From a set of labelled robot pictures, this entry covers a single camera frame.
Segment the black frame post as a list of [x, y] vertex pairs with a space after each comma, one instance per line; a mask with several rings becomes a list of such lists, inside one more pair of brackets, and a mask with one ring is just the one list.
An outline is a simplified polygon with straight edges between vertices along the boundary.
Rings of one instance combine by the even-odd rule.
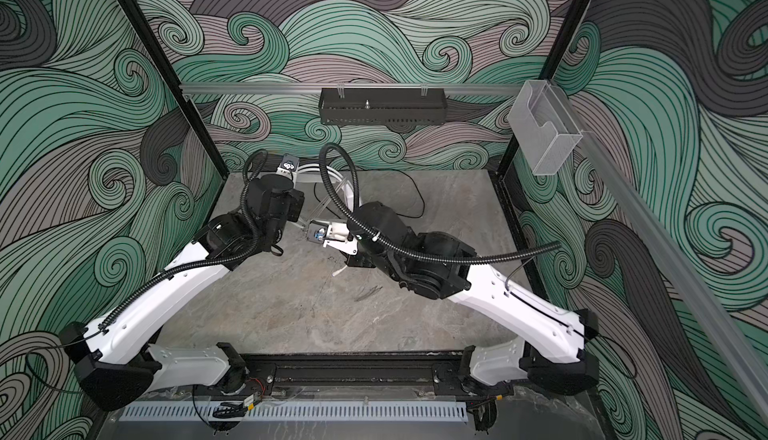
[[[569, 51], [569, 47], [572, 41], [576, 37], [578, 28], [580, 27], [588, 7], [592, 0], [572, 0], [570, 6], [566, 10], [563, 26], [556, 37], [554, 45], [547, 56], [545, 64], [542, 68], [539, 78], [536, 80], [546, 80], [555, 85], [554, 78], [561, 63], [565, 59], [566, 53]], [[497, 174], [500, 179], [506, 179], [511, 176], [513, 160], [517, 153], [522, 153], [519, 147], [518, 141], [513, 134], [513, 138], [510, 141], [507, 151], [503, 156], [503, 159], [498, 167]]]
[[217, 150], [211, 136], [208, 134], [206, 125], [204, 124], [195, 104], [184, 97], [181, 90], [181, 82], [167, 56], [163, 52], [159, 41], [154, 35], [150, 27], [150, 23], [147, 21], [144, 13], [141, 11], [140, 5], [138, 5], [136, 0], [116, 1], [120, 5], [123, 13], [126, 15], [129, 23], [132, 25], [132, 28], [138, 39], [149, 54], [150, 60], [157, 69], [165, 85], [170, 90], [170, 93], [172, 94], [176, 105], [179, 107], [182, 116], [185, 118], [188, 125], [195, 133], [197, 139], [200, 141], [204, 151], [212, 161], [219, 176], [222, 179], [226, 179], [229, 175], [229, 170], [222, 156]]

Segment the clear plastic wall bin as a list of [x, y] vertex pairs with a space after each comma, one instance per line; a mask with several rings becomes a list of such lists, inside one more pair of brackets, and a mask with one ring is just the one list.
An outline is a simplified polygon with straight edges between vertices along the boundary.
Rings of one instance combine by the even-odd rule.
[[529, 80], [507, 116], [534, 176], [554, 176], [583, 138], [577, 114], [560, 87]]

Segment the black perforated wall tray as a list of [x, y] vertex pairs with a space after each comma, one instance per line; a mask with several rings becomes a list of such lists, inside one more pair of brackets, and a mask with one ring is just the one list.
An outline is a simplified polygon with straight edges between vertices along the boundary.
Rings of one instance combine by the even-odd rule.
[[448, 102], [442, 89], [337, 87], [322, 90], [318, 109], [324, 125], [406, 128], [443, 124]]

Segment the black right rear frame post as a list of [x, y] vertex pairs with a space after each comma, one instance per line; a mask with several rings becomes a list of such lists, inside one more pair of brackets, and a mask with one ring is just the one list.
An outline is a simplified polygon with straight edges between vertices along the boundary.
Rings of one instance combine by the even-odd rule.
[[[554, 45], [547, 56], [545, 64], [542, 68], [539, 78], [536, 80], [546, 80], [555, 85], [554, 78], [561, 63], [565, 59], [566, 53], [569, 51], [569, 47], [572, 41], [576, 37], [578, 28], [580, 27], [588, 7], [592, 0], [572, 0], [570, 6], [566, 10], [563, 26], [556, 37]], [[511, 176], [513, 160], [517, 153], [522, 153], [519, 147], [518, 141], [513, 134], [513, 138], [510, 141], [507, 151], [503, 156], [503, 159], [498, 167], [497, 174], [500, 179], [506, 179]]]

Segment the aluminium right rail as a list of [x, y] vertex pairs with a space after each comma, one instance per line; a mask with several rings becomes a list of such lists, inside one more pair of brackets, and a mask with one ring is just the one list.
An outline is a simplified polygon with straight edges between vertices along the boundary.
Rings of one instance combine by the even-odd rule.
[[661, 273], [686, 303], [761, 419], [766, 420], [767, 366], [637, 191], [640, 177], [633, 164], [629, 142], [622, 138], [605, 143], [603, 129], [592, 126], [580, 116], [560, 87], [549, 82], [545, 87], [560, 111], [562, 121], [580, 133], [579, 145], [585, 156], [625, 212]]

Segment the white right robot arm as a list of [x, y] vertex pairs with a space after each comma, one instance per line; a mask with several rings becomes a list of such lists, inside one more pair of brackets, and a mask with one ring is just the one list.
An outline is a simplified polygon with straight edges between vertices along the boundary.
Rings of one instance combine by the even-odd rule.
[[595, 313], [556, 307], [501, 274], [460, 239], [444, 232], [415, 233], [379, 202], [357, 208], [345, 238], [400, 287], [430, 300], [470, 308], [514, 333], [491, 347], [469, 347], [459, 368], [465, 388], [482, 395], [527, 381], [556, 395], [595, 387], [599, 361], [587, 344], [599, 333]]

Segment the black left rear frame post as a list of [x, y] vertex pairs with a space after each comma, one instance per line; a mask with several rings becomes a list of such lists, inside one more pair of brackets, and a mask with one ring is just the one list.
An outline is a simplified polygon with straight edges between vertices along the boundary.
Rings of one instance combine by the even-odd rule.
[[163, 52], [159, 41], [154, 35], [150, 27], [150, 23], [147, 21], [144, 13], [141, 11], [140, 5], [138, 5], [136, 0], [116, 1], [120, 5], [123, 13], [126, 15], [129, 23], [132, 25], [132, 28], [138, 39], [149, 54], [150, 60], [157, 69], [165, 85], [170, 90], [170, 93], [172, 94], [176, 105], [179, 107], [182, 116], [185, 118], [188, 125], [195, 133], [197, 139], [200, 141], [204, 151], [212, 161], [219, 176], [222, 179], [226, 179], [229, 175], [229, 170], [222, 156], [217, 150], [211, 136], [208, 134], [206, 125], [204, 124], [195, 104], [184, 97], [181, 90], [181, 82], [167, 56]]

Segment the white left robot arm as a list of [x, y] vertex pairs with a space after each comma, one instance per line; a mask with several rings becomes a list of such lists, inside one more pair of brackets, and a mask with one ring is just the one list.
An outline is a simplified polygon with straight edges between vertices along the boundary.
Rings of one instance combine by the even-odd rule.
[[110, 412], [147, 392], [173, 387], [240, 392], [247, 366], [231, 344], [173, 349], [157, 344], [156, 336], [192, 299], [248, 258], [281, 255], [282, 233], [297, 221], [303, 203], [303, 193], [286, 176], [246, 181], [239, 209], [212, 219], [162, 272], [106, 315], [65, 327], [59, 337], [85, 396]]

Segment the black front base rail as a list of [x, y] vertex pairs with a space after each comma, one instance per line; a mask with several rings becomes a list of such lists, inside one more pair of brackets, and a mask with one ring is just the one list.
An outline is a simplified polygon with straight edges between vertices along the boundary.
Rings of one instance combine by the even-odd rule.
[[461, 350], [244, 354], [251, 376], [272, 391], [287, 387], [422, 387], [464, 395]]

